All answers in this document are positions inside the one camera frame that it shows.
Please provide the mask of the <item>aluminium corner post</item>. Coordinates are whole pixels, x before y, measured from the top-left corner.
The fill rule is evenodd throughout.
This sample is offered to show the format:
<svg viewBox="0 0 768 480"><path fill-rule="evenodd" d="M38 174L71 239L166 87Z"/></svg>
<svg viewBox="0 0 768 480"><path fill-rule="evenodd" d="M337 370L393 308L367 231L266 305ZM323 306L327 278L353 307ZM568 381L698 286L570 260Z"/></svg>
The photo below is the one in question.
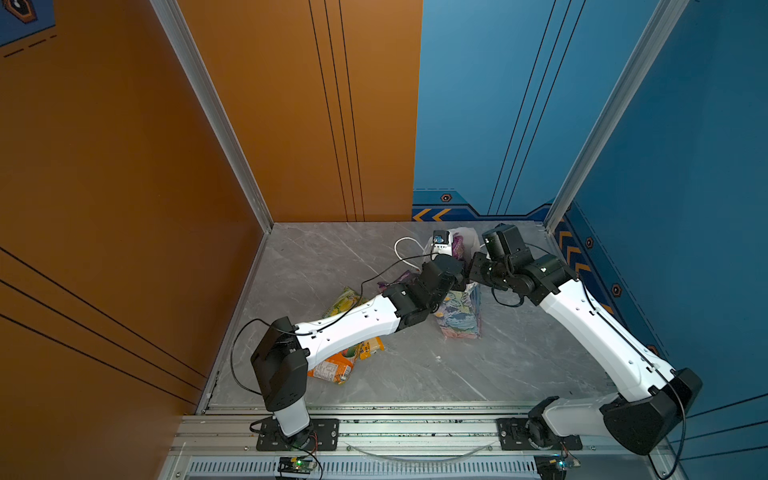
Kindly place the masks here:
<svg viewBox="0 0 768 480"><path fill-rule="evenodd" d="M657 3L545 217L547 233L554 233L564 218L688 4L688 0Z"/></svg>
<svg viewBox="0 0 768 480"><path fill-rule="evenodd" d="M151 0L150 4L254 216L264 233L269 235L274 220L179 3Z"/></svg>

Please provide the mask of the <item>orange snack bag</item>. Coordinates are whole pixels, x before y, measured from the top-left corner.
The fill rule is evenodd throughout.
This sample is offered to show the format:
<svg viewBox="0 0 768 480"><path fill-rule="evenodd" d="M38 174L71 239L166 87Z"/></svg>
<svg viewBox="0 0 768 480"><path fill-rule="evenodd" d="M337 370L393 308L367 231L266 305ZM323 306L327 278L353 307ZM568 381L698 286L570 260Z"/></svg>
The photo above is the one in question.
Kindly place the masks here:
<svg viewBox="0 0 768 480"><path fill-rule="evenodd" d="M354 349L347 349L321 361L308 372L308 376L340 385L349 379L354 370L356 360L356 351Z"/></svg>

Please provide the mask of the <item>purple grape candy bag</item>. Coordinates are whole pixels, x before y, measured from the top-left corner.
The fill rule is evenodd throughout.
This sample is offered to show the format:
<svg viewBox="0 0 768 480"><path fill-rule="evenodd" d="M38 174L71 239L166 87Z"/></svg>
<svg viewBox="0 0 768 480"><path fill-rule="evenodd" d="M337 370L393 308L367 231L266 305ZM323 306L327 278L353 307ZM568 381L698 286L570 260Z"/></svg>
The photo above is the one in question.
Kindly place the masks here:
<svg viewBox="0 0 768 480"><path fill-rule="evenodd" d="M463 261L465 257L465 247L463 236L459 234L453 234L452 236L451 255L453 258Z"/></svg>

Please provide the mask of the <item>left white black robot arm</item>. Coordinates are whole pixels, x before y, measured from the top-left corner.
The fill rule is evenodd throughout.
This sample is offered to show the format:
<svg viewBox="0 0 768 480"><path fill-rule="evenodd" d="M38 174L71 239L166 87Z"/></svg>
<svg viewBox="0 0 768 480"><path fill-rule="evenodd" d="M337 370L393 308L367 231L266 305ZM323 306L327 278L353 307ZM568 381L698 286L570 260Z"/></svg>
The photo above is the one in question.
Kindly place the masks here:
<svg viewBox="0 0 768 480"><path fill-rule="evenodd" d="M365 340L425 321L462 281L462 263L438 254L412 279L391 284L346 312L296 325L287 317L269 324L250 362L264 406L282 436L294 439L310 434L312 421L305 401L310 370Z"/></svg>

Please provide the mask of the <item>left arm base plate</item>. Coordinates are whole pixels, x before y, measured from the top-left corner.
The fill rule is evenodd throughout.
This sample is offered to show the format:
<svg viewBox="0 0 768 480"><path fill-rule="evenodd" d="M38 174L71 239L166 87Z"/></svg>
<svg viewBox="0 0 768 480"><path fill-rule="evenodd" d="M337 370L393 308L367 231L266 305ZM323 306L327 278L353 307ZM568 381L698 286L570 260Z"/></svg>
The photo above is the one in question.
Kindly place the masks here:
<svg viewBox="0 0 768 480"><path fill-rule="evenodd" d="M286 436L276 419L266 417L253 421L249 430L256 437L257 451L335 451L339 437L339 420L311 419L307 428L293 436Z"/></svg>

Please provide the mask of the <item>aluminium rail frame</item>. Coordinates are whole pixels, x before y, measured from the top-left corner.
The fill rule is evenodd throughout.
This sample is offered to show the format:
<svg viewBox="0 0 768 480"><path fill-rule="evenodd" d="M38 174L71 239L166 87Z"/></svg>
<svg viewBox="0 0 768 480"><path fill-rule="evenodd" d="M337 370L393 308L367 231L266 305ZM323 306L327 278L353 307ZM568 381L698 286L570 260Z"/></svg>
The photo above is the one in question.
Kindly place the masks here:
<svg viewBox="0 0 768 480"><path fill-rule="evenodd" d="M496 420L522 417L529 406L509 402L352 403L317 405L311 419L338 419L335 451L256 450L249 425L262 407L214 406L183 418L161 467L161 479L278 479L281 456L309 456L311 479L540 479L535 456L572 455L581 462L567 479L652 479L670 471L666 444L649 456L629 453L606 437L581 436L583 449L504 451Z"/></svg>

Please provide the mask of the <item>green circuit board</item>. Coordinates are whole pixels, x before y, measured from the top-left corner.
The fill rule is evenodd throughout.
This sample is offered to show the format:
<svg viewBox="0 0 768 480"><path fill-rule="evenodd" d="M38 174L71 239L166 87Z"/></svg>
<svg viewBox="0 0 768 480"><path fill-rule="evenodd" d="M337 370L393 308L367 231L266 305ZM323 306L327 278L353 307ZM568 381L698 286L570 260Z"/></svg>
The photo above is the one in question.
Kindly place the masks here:
<svg viewBox="0 0 768 480"><path fill-rule="evenodd" d="M320 467L317 461L309 456L281 456L276 466L278 479L311 479L318 478Z"/></svg>
<svg viewBox="0 0 768 480"><path fill-rule="evenodd" d="M568 472L581 467L578 458L566 456L535 456L536 471L541 480L566 480Z"/></svg>

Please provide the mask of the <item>small orange yellow snack pack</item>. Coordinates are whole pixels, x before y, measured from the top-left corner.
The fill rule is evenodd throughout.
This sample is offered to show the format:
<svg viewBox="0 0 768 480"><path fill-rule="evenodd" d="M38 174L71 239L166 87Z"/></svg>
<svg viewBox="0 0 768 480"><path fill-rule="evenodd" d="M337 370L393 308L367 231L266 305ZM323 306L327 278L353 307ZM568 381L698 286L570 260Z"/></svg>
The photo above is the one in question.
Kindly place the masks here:
<svg viewBox="0 0 768 480"><path fill-rule="evenodd" d="M358 345L357 353L359 360L367 360L372 355L385 350L385 346L379 337L365 340Z"/></svg>

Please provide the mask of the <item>purple small snack bag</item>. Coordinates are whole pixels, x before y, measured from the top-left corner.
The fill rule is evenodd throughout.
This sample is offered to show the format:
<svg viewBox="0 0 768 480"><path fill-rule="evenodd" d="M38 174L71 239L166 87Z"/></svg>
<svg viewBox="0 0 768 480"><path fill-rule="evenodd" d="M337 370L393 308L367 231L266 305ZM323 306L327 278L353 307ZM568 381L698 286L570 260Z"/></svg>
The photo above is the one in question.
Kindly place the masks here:
<svg viewBox="0 0 768 480"><path fill-rule="evenodd" d="M392 282L392 284L402 284L402 285L412 285L419 277L419 273L417 271L412 271L410 269L403 272L396 280Z"/></svg>

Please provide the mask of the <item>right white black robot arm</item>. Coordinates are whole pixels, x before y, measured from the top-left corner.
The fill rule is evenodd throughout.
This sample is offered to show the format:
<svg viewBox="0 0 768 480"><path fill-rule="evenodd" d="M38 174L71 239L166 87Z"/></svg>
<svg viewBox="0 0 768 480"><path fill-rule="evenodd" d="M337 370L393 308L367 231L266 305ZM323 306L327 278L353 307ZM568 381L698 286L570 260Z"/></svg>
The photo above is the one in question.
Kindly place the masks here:
<svg viewBox="0 0 768 480"><path fill-rule="evenodd" d="M586 349L616 387L586 399L548 397L528 414L533 445L544 449L569 436L611 437L628 451L648 455L686 417L702 389L689 368L674 369L644 346L558 257L524 252L491 259L474 255L472 281L512 290L557 320Z"/></svg>

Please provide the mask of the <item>right aluminium corner post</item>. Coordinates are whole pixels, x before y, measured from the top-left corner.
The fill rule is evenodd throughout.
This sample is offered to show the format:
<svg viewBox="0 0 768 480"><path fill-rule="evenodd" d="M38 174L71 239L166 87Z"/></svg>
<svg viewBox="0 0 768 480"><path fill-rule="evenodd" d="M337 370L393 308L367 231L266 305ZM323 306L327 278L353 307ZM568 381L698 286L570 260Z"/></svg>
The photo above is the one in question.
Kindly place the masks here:
<svg viewBox="0 0 768 480"><path fill-rule="evenodd" d="M564 218L688 4L688 0L657 3L545 217L547 233L554 233Z"/></svg>

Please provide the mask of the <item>green yellow Fox's candy bag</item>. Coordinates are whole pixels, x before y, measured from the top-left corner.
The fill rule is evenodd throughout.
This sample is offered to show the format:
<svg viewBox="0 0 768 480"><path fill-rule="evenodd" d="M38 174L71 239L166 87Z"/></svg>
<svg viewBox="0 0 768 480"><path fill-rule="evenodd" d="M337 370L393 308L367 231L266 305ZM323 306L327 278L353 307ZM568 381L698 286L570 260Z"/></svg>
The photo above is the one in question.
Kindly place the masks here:
<svg viewBox="0 0 768 480"><path fill-rule="evenodd" d="M366 299L350 287L345 287L334 303L327 309L324 317L334 317L346 313L366 302Z"/></svg>

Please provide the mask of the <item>right green circuit board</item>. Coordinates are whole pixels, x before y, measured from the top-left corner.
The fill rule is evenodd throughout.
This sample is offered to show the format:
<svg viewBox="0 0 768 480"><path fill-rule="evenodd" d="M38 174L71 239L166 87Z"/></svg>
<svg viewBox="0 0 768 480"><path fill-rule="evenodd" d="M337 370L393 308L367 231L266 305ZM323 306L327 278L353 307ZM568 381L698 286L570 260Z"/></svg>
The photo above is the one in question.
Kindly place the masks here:
<svg viewBox="0 0 768 480"><path fill-rule="evenodd" d="M566 480L568 472L581 467L578 458L566 456L535 456L536 471L541 480Z"/></svg>

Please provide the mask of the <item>colourful white paper bag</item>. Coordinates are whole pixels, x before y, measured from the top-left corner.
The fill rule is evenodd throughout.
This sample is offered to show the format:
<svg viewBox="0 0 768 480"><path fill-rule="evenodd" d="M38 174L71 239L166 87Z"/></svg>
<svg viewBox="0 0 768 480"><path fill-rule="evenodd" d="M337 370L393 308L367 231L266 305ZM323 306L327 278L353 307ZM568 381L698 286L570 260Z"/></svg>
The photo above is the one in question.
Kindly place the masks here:
<svg viewBox="0 0 768 480"><path fill-rule="evenodd" d="M483 249L477 231L468 227L448 230L453 234L463 236L465 257L462 262L464 267L468 268L473 255ZM416 263L416 258L406 260L405 256L400 253L399 247L403 242L415 243L422 250L423 257L419 257L421 261L430 258L429 254L425 252L427 242L422 245L416 238L406 236L399 238L393 244L393 251L398 259L408 265L410 270L419 271L420 266ZM478 339L481 336L480 297L479 284L470 281L466 281L448 292L443 303L434 313L437 325L446 338Z"/></svg>

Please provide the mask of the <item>left aluminium corner post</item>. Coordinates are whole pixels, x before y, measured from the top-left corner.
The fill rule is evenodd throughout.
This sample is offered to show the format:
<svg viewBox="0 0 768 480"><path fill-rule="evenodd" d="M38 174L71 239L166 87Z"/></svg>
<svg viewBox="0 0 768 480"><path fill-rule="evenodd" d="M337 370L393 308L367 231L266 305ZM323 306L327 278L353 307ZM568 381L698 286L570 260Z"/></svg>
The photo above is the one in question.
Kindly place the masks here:
<svg viewBox="0 0 768 480"><path fill-rule="evenodd" d="M269 235L274 220L179 3L151 0L150 4L254 216L264 233Z"/></svg>

